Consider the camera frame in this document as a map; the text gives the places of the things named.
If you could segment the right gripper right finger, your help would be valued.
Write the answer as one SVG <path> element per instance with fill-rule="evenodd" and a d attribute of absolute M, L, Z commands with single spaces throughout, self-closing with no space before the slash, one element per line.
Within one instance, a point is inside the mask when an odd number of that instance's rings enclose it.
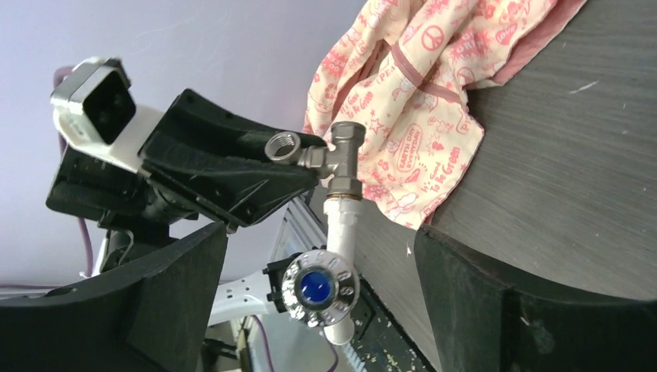
<path fill-rule="evenodd" d="M 550 281 L 432 226 L 414 257 L 444 371 L 654 371 L 656 303 Z"/>

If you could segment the white plastic water faucet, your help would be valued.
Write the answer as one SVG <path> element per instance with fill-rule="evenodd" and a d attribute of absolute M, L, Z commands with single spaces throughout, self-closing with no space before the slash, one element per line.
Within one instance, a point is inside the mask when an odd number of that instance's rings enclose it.
<path fill-rule="evenodd" d="M 362 202 L 331 197 L 323 210 L 326 248 L 309 250 L 291 261 L 281 283 L 282 301 L 291 318 L 322 328 L 331 344 L 342 346 L 355 335 L 350 312 L 360 293 L 354 255 Z"/>

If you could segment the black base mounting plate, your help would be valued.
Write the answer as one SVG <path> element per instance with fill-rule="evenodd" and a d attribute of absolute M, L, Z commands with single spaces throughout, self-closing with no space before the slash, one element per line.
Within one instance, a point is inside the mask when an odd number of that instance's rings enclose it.
<path fill-rule="evenodd" d="M 360 280 L 359 300 L 351 311 L 355 333 L 346 351 L 355 371 L 435 372 L 403 327 L 375 293 Z"/>

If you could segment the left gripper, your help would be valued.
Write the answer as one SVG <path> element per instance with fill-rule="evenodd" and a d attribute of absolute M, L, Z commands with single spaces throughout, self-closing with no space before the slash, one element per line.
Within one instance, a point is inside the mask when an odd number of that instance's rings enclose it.
<path fill-rule="evenodd" d="M 315 171 L 269 157 L 318 146 L 317 136 L 254 122 L 189 88 L 166 110 L 163 132 L 139 151 L 150 182 L 163 191 L 66 146 L 47 208 L 137 242 L 167 242 L 170 225 L 195 221 L 198 213 L 227 225 L 256 225 L 319 182 Z"/>

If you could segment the pink printed cloth bag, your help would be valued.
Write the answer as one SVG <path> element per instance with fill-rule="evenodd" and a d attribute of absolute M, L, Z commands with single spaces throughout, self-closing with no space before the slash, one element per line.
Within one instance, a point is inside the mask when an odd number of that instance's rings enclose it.
<path fill-rule="evenodd" d="M 308 91 L 305 133 L 365 126 L 366 199 L 409 229 L 449 196 L 483 140 L 467 93 L 501 86 L 554 39 L 581 1 L 368 1 Z"/>

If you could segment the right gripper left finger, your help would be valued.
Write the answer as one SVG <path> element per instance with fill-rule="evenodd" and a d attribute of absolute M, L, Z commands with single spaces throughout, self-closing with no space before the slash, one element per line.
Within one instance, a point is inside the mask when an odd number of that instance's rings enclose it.
<path fill-rule="evenodd" d="M 227 248 L 209 224 L 40 297 L 1 302 L 3 371 L 193 371 Z"/>

